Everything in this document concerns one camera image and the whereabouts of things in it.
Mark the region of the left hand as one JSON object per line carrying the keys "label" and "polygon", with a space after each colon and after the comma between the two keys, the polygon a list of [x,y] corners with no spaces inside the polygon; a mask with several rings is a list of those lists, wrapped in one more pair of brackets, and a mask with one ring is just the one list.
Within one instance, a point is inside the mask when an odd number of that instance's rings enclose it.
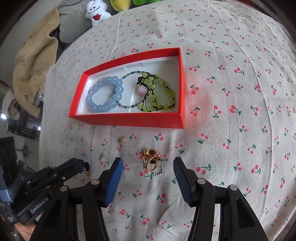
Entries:
{"label": "left hand", "polygon": [[17,222],[14,224],[14,227],[16,228],[16,230],[19,232],[19,234],[22,236],[22,238],[25,241],[29,241],[36,227],[36,224],[30,223],[28,225],[23,225],[20,222]]}

